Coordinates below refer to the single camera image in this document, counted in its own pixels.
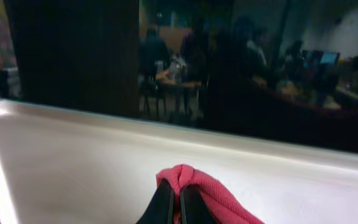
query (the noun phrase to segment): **glass pane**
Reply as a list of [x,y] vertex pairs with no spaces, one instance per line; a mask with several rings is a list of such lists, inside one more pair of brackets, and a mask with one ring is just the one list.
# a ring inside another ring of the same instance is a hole
[[358,1],[139,7],[142,119],[358,152]]
[[358,152],[356,0],[5,4],[3,98]]

